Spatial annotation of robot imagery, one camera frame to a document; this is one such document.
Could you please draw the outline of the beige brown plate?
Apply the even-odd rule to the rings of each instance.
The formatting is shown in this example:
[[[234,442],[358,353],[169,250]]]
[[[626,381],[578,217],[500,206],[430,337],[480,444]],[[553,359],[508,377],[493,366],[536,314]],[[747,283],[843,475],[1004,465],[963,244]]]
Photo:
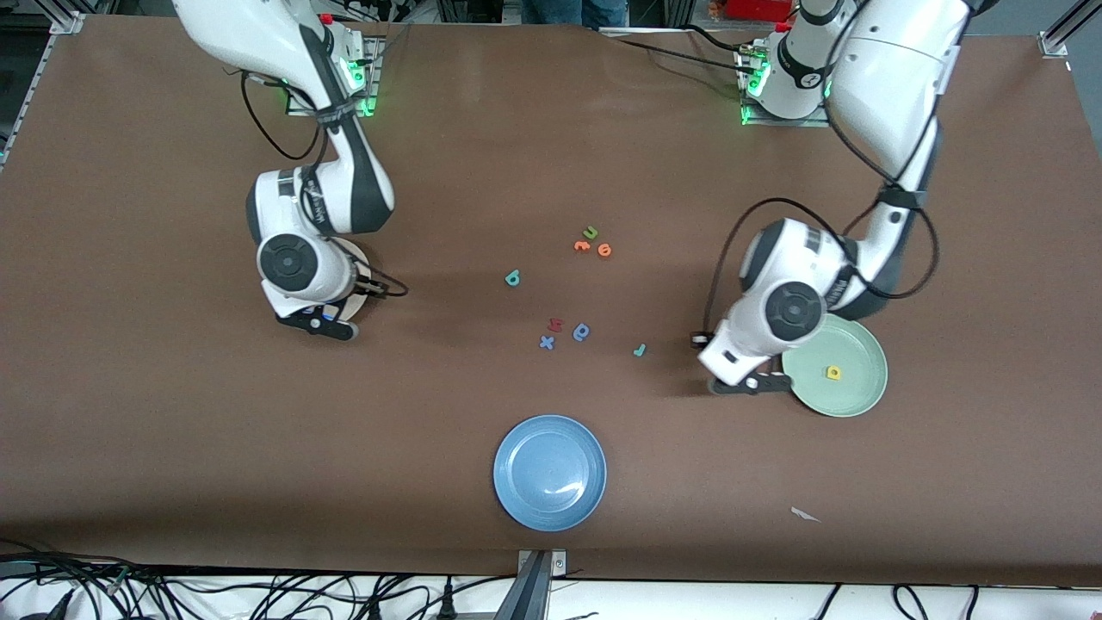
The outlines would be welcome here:
[[[336,282],[339,283],[338,289],[343,294],[341,300],[334,297],[327,302],[327,305],[343,305],[342,319],[353,320],[355,314],[361,311],[368,300],[368,297],[353,294],[354,283],[356,278],[372,279],[372,270],[365,252],[358,244],[352,243],[348,239],[341,239],[341,237],[329,237],[327,243],[339,254],[342,267],[337,267]]]

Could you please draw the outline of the light green plate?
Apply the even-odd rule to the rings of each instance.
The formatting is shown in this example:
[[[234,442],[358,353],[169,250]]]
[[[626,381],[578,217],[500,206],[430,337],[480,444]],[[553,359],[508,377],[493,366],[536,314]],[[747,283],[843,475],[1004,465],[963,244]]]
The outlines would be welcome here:
[[[829,365],[843,369],[841,381],[827,379]],[[833,314],[827,315],[809,342],[782,353],[782,370],[795,383],[797,400],[833,418],[868,412],[884,395],[888,381],[887,357],[877,338],[857,320]]]

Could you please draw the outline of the blue plate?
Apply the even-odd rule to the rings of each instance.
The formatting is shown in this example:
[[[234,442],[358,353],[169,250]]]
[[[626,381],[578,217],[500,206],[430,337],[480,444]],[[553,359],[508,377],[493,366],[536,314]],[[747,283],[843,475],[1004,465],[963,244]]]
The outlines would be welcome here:
[[[493,458],[493,491],[505,512],[536,532],[566,532],[602,502],[609,469],[602,444],[579,420],[545,413],[520,421]]]

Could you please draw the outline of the red box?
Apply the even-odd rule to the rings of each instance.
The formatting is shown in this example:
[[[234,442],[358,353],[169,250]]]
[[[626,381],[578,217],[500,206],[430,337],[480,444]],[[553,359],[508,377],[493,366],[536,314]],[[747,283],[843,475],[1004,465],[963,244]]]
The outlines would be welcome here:
[[[749,22],[784,22],[796,0],[724,0],[724,15]]]

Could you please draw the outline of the person in blue jeans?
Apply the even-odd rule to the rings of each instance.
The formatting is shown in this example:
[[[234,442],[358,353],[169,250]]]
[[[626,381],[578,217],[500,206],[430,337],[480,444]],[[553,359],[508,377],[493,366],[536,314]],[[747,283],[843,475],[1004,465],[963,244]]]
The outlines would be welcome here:
[[[583,25],[590,30],[623,28],[628,0],[520,0],[521,23],[527,25]]]

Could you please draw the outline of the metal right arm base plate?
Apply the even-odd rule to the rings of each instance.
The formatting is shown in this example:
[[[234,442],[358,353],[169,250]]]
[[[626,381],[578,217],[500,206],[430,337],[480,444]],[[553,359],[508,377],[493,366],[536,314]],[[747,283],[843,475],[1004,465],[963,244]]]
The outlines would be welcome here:
[[[356,104],[356,115],[361,118],[375,112],[381,74],[386,39],[374,39],[358,31],[334,35],[329,58],[344,90]]]

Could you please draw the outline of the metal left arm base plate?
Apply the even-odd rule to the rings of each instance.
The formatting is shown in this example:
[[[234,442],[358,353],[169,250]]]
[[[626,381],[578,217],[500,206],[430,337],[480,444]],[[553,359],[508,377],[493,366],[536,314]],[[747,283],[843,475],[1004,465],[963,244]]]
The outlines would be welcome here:
[[[827,128],[829,121],[819,86],[821,75],[812,75],[810,88],[800,87],[775,58],[771,43],[771,39],[756,39],[734,52],[736,66],[749,70],[739,77],[741,122]]]

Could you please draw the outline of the aluminium frame profile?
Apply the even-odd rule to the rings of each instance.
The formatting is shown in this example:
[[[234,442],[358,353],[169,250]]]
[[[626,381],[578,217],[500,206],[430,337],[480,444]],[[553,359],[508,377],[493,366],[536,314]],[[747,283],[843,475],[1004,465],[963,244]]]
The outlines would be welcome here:
[[[1102,17],[1102,0],[1074,0],[1062,15],[1037,35],[1039,50],[1045,58],[1065,58],[1067,44],[1094,19]]]
[[[15,149],[17,135],[42,81],[60,36],[78,33],[85,20],[80,3],[33,0],[36,13],[0,9],[0,173]]]

